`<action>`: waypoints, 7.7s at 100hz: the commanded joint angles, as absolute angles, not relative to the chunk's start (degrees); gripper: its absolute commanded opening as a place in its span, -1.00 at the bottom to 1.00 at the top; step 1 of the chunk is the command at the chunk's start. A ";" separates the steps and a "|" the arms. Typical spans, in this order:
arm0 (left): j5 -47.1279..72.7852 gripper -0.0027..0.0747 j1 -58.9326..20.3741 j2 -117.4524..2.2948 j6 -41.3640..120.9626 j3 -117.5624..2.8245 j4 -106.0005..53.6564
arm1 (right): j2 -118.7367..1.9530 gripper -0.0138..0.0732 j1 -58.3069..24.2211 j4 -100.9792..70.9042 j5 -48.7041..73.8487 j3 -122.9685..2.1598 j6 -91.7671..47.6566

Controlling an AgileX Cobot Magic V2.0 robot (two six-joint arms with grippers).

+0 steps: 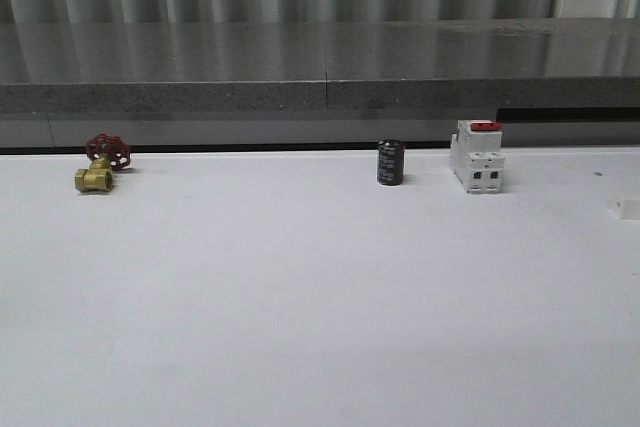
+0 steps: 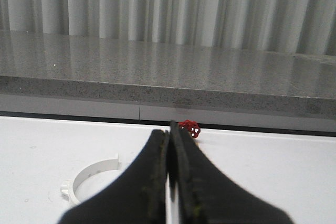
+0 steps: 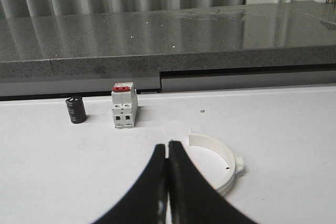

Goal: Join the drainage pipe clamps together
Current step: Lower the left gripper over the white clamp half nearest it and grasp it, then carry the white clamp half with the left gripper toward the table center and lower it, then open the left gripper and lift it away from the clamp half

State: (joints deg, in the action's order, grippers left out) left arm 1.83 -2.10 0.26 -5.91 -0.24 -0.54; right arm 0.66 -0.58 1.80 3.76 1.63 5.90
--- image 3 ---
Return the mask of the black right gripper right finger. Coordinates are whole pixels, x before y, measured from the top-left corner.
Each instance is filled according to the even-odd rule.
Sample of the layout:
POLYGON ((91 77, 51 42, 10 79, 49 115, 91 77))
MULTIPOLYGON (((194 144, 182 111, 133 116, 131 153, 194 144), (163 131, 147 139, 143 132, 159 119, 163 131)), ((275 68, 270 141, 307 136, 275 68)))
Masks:
POLYGON ((181 142, 169 142, 168 163, 173 223, 254 223, 206 181, 181 142))

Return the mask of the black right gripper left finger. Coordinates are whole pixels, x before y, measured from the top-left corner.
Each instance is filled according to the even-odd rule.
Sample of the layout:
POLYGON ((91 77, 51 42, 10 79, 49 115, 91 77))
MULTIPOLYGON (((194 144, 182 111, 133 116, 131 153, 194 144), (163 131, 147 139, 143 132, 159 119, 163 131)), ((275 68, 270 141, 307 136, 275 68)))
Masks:
POLYGON ((165 145, 158 144, 133 186, 95 223, 166 223, 166 210, 165 145))

